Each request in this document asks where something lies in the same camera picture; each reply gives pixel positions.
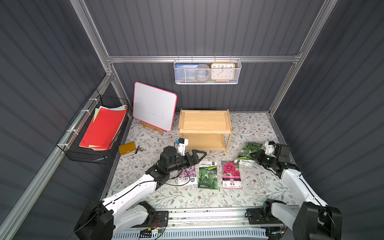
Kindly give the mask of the pink flower seed bag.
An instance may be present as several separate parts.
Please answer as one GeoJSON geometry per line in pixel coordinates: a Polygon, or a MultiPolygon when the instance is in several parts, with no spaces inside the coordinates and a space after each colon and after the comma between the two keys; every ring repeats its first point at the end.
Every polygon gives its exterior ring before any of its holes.
{"type": "Polygon", "coordinates": [[[222,180],[224,189],[242,189],[240,166],[234,162],[222,161],[222,180]]]}

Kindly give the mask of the purple flower seed bag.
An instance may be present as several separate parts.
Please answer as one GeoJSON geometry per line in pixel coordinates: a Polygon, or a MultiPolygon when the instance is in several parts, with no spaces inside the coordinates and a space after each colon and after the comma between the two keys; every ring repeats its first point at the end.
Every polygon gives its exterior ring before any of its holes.
{"type": "Polygon", "coordinates": [[[178,186],[188,186],[197,184],[198,178],[194,166],[182,170],[181,174],[178,177],[178,186]]]}

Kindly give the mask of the green gourd seed bag bottom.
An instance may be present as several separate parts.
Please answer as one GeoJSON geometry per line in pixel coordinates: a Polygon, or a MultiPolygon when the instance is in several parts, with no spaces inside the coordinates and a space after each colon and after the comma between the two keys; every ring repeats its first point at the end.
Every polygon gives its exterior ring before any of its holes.
{"type": "Polygon", "coordinates": [[[247,142],[235,159],[234,163],[242,166],[252,166],[255,163],[252,153],[258,154],[261,150],[262,143],[247,142]]]}

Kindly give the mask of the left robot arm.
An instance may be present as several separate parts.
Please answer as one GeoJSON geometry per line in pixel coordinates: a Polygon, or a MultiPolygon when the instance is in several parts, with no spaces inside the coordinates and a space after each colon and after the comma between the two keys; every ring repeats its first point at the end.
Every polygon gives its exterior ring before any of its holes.
{"type": "Polygon", "coordinates": [[[181,155],[172,146],[164,148],[160,159],[146,173],[117,194],[99,201],[90,201],[78,223],[74,234],[80,240],[110,240],[135,226],[150,226],[155,209],[143,201],[143,197],[166,185],[170,174],[199,164],[207,152],[192,150],[181,155]]]}

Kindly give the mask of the green gourd seed bag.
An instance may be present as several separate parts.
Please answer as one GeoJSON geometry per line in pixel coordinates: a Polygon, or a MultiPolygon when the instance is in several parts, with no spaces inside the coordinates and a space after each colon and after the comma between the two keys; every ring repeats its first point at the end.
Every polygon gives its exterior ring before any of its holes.
{"type": "Polygon", "coordinates": [[[262,143],[247,142],[235,159],[234,163],[242,166],[252,166],[255,163],[252,153],[258,154],[261,150],[262,143]]]}
{"type": "Polygon", "coordinates": [[[199,189],[218,189],[218,164],[213,161],[201,161],[199,163],[199,189]]]}

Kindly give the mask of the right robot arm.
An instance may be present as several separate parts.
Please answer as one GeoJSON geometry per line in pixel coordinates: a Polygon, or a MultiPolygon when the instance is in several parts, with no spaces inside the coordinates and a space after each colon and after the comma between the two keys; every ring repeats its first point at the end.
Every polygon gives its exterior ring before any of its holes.
{"type": "Polygon", "coordinates": [[[264,142],[261,149],[250,156],[285,183],[299,206],[294,210],[283,201],[267,199],[258,212],[258,218],[267,223],[282,222],[291,229],[296,240],[342,238],[342,213],[320,198],[297,165],[291,163],[289,146],[264,142]]]}

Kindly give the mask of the wooden two-tier shelf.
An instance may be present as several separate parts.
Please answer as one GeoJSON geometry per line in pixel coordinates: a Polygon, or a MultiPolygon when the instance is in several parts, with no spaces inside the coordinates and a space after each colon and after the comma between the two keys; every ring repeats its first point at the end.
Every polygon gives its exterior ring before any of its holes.
{"type": "Polygon", "coordinates": [[[179,137],[189,141],[187,150],[227,152],[233,128],[230,111],[181,110],[179,137]]]}

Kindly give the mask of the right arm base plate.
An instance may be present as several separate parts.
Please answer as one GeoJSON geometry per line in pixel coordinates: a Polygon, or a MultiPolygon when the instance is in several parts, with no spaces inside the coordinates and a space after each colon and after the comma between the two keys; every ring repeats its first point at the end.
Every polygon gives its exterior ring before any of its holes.
{"type": "Polygon", "coordinates": [[[283,224],[281,220],[272,215],[271,210],[264,208],[246,209],[245,217],[250,225],[283,224]]]}

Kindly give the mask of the green gourd seed bag top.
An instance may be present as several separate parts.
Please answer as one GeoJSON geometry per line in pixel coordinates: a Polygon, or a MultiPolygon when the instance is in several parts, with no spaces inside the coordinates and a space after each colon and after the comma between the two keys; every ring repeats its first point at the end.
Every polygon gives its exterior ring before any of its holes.
{"type": "Polygon", "coordinates": [[[201,161],[199,163],[199,189],[218,189],[218,164],[213,161],[201,161]]]}

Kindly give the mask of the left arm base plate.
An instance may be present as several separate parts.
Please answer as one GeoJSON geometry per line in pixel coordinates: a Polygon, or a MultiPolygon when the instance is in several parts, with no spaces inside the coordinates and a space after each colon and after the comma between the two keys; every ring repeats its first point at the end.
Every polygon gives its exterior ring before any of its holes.
{"type": "Polygon", "coordinates": [[[140,225],[134,225],[133,228],[165,228],[168,226],[169,212],[168,211],[155,211],[150,213],[147,219],[140,225]]]}

